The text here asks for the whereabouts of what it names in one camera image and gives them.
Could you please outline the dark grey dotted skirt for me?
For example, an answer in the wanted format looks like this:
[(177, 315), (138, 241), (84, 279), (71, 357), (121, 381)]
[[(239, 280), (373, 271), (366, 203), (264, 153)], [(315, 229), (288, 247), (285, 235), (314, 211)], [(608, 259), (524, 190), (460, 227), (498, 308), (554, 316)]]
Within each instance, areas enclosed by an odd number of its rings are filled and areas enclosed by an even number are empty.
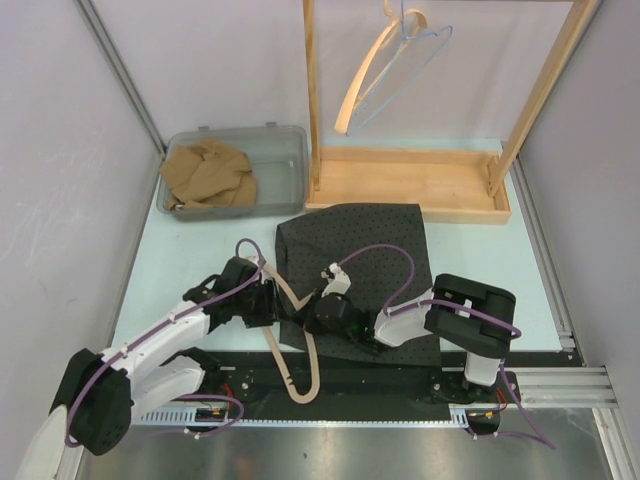
[(433, 285), (421, 209), (416, 204), (341, 204), (301, 215), (276, 228), (277, 271), (301, 298), (321, 291), (321, 271), (364, 247), (371, 250), (346, 260), (352, 285), (347, 297), (356, 308), (378, 313), (384, 302), (411, 284), (392, 302), (414, 299)]

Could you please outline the light wooden hanger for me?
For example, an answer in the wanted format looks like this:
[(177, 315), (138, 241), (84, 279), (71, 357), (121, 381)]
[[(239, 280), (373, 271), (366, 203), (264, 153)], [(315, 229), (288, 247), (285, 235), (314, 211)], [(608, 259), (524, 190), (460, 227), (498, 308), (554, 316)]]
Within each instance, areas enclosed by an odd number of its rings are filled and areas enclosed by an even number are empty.
[[(285, 296), (292, 304), (295, 311), (301, 310), (311, 300), (311, 295), (307, 295), (303, 299), (299, 299), (292, 288), (288, 285), (288, 283), (277, 272), (276, 268), (269, 263), (264, 264), (263, 270), (275, 280), (276, 284), (285, 293)], [(273, 335), (272, 329), (270, 327), (263, 327), (262, 333), (264, 339), (269, 345), (272, 357), (276, 362), (276, 366), (280, 372), (289, 398), (293, 402), (300, 405), (311, 403), (318, 396), (321, 387), (319, 356), (316, 349), (314, 337), (306, 330), (303, 331), (309, 357), (310, 387), (306, 393), (301, 394), (294, 384), (293, 377), (289, 371), (286, 360), (278, 346), (278, 342)]]

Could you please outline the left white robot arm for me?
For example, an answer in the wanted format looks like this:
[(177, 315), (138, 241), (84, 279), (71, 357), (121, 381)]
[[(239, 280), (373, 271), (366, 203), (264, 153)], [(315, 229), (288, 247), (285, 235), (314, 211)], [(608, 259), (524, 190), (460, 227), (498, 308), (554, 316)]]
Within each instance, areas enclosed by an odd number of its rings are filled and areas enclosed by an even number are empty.
[(133, 420), (182, 396), (214, 397), (220, 374), (189, 354), (199, 340), (253, 306), (263, 292), (265, 265), (260, 257), (235, 256), (134, 339), (99, 353), (76, 352), (52, 403), (67, 412), (65, 446), (103, 455)]

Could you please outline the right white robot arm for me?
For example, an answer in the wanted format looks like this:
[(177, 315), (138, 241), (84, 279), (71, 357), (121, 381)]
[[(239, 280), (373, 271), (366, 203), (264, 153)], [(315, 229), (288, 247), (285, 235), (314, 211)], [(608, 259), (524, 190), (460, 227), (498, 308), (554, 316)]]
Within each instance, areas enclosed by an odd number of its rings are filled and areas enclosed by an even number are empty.
[(340, 338), (370, 356), (379, 356), (426, 336), (444, 339), (466, 352), (464, 371), (436, 374), (429, 396), (436, 403), (489, 403), (511, 342), (522, 336), (513, 325), (515, 296), (498, 287), (440, 274), (433, 287), (413, 300), (379, 312), (363, 310), (347, 297), (349, 285), (329, 276), (328, 286), (311, 296), (295, 316), (306, 332)]

